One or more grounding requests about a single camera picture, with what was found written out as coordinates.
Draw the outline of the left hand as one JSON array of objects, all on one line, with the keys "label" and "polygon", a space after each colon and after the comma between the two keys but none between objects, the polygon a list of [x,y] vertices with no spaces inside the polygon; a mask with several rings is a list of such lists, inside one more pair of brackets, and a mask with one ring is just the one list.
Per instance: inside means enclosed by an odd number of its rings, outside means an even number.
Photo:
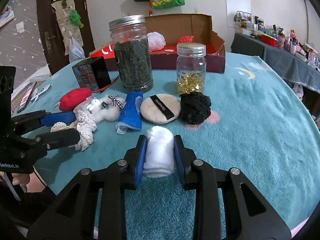
[{"label": "left hand", "polygon": [[12,173],[12,184],[26,186],[30,182],[29,174]]}]

